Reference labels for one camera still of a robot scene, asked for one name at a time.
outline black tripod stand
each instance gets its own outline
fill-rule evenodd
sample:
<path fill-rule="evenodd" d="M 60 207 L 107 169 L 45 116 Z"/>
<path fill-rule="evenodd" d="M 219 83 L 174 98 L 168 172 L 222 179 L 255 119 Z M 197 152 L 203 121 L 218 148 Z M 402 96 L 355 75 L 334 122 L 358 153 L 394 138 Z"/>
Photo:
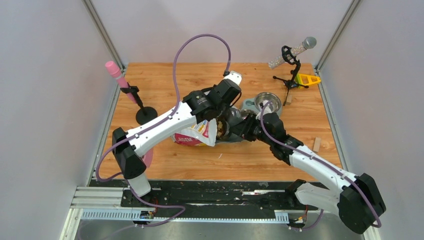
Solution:
<path fill-rule="evenodd" d="M 140 91 L 137 86 L 131 86 L 128 84 L 128 87 L 121 87 L 120 90 L 124 94 L 131 94 L 134 97 L 137 105 L 140 107 L 140 110 L 138 110 L 135 114 L 135 120 L 138 124 L 146 124 L 158 117 L 158 112 L 156 111 L 156 109 L 151 106 L 143 106 L 143 102 L 137 94 Z"/>
<path fill-rule="evenodd" d="M 287 88 L 287 94 L 285 95 L 285 100 L 284 103 L 282 104 L 283 106 L 286 105 L 287 103 L 287 97 L 289 96 L 289 91 L 290 89 L 294 89 L 297 87 L 304 87 L 304 88 L 309 88 L 309 86 L 306 85 L 302 85 L 299 84 L 295 81 L 296 75 L 298 75 L 299 70 L 301 69 L 301 62 L 299 60 L 296 59 L 295 56 L 293 56 L 292 52 L 291 52 L 291 47 L 288 46 L 283 46 L 281 48 L 281 54 L 282 54 L 282 59 L 284 59 L 284 61 L 290 65 L 296 65 L 296 67 L 294 68 L 294 70 L 290 71 L 291 74 L 291 79 L 290 80 L 285 80 L 276 76 L 272 76 L 273 79 L 278 79 L 284 82 L 285 87 Z"/>

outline small wooden block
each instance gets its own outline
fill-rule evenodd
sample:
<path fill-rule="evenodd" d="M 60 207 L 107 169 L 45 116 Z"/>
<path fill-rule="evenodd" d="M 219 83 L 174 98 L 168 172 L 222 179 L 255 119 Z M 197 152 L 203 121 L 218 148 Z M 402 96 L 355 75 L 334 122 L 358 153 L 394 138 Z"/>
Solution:
<path fill-rule="evenodd" d="M 315 137 L 315 142 L 313 143 L 312 151 L 314 151 L 315 153 L 318 153 L 318 151 L 320 150 L 320 146 L 321 146 L 321 138 Z"/>
<path fill-rule="evenodd" d="M 292 104 L 292 95 L 291 95 L 291 94 L 289 94 L 289 95 L 287 96 L 287 101 L 285 101 L 285 104 L 286 104 L 286 105 L 290 105 L 290 104 Z"/>

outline wooden table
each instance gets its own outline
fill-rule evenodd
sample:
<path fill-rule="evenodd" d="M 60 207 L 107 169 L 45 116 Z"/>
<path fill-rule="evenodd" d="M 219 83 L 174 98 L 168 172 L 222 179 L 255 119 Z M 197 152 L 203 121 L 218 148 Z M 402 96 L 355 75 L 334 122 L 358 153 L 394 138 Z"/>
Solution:
<path fill-rule="evenodd" d="M 222 80 L 224 63 L 179 63 L 177 82 L 182 97 L 193 90 L 218 84 Z M 271 92 L 283 101 L 286 88 L 273 75 L 288 79 L 292 66 L 284 64 L 275 70 L 266 63 L 233 63 L 230 70 L 242 75 L 242 98 L 236 104 L 261 92 Z M 303 63 L 300 73 L 314 75 L 311 64 Z M 145 106 L 154 107 L 161 115 L 176 103 L 171 63 L 130 63 L 125 78 L 140 88 Z M 292 103 L 283 107 L 281 119 L 288 134 L 312 149 L 315 137 L 322 139 L 319 155 L 341 167 L 333 135 L 318 86 L 292 89 Z M 135 114 L 139 107 L 125 94 L 120 94 L 107 135 L 105 149 L 112 144 L 112 131 L 138 127 Z M 184 146 L 170 138 L 154 147 L 153 163 L 147 169 L 149 179 L 167 180 L 233 180 L 233 181 L 294 181 L 314 179 L 300 169 L 274 158 L 263 142 L 240 142 L 209 146 Z M 120 169 L 113 154 L 100 167 L 100 175 L 108 177 Z"/>

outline debris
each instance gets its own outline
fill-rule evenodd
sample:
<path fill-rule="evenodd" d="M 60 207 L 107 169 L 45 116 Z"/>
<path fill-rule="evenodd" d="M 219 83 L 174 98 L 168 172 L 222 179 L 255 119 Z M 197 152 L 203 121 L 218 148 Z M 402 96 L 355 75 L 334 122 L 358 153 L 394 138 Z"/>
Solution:
<path fill-rule="evenodd" d="M 265 186 L 265 188 L 268 188 L 269 184 L 268 184 L 268 182 L 267 182 L 267 181 L 261 181 L 261 182 L 259 183 L 259 186 Z"/>
<path fill-rule="evenodd" d="M 291 94 L 289 94 L 289 95 L 287 95 L 287 100 L 285 101 L 285 104 L 286 105 L 290 105 L 290 104 L 292 104 L 292 95 Z"/>
<path fill-rule="evenodd" d="M 312 151 L 314 151 L 315 153 L 318 153 L 318 151 L 320 150 L 320 146 L 321 146 L 321 138 L 315 137 L 315 142 L 313 143 Z"/>

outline gray wall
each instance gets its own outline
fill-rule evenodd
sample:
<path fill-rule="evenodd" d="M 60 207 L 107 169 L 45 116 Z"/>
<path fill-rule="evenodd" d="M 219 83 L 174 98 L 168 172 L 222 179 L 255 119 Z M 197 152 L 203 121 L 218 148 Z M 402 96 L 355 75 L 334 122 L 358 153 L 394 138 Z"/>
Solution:
<path fill-rule="evenodd" d="M 314 50 L 299 59 L 317 63 L 352 0 L 93 0 L 119 55 L 128 62 L 165 62 L 189 38 L 219 35 L 231 47 L 233 62 L 266 63 L 283 45 L 316 37 Z M 225 62 L 216 39 L 188 45 L 180 62 Z"/>
<path fill-rule="evenodd" d="M 56 240 L 115 83 L 82 1 L 0 3 L 0 239 Z"/>
<path fill-rule="evenodd" d="M 347 165 L 378 184 L 384 240 L 422 239 L 424 1 L 362 1 L 321 76 Z"/>

